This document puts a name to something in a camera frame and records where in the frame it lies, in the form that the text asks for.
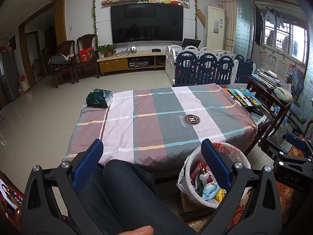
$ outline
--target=wooden archway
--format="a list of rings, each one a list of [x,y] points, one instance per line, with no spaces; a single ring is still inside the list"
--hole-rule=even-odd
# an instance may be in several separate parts
[[[29,61],[28,47],[27,47],[26,34],[25,34],[25,25],[27,25],[30,21],[35,19],[37,16],[39,16],[46,10],[54,7],[55,35],[57,39],[57,44],[59,45],[60,43],[66,40],[65,9],[64,9],[65,0],[50,0],[50,1],[52,2],[44,6],[43,8],[41,8],[34,14],[32,14],[18,27],[19,44],[20,44],[22,61],[23,61],[28,83],[31,87],[35,86],[36,81],[35,81],[35,75],[32,71],[31,63]]]

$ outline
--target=person's leg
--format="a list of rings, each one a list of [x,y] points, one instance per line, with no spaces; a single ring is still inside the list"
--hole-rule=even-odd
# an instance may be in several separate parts
[[[160,201],[149,172],[129,162],[111,160],[102,176],[106,195],[125,231],[151,225],[154,235],[196,233]]]
[[[96,167],[83,189],[78,191],[78,197],[94,222],[109,235],[124,232],[120,225],[120,218],[106,196],[102,180],[102,169]],[[68,215],[69,224],[74,228],[71,216]]]

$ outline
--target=floor standing air conditioner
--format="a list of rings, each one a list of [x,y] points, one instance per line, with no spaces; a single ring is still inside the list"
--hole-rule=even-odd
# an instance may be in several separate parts
[[[210,50],[223,50],[225,11],[208,6],[206,15],[205,46]]]

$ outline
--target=human hand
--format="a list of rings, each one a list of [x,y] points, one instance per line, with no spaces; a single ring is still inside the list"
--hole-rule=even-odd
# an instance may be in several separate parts
[[[148,225],[140,227],[134,231],[122,232],[118,235],[153,235],[153,233],[154,233],[153,228],[150,225]]]

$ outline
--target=tv screen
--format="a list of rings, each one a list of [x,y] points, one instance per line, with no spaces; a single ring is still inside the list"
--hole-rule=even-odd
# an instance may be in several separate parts
[[[182,41],[183,6],[157,3],[111,6],[111,26],[114,44]]]

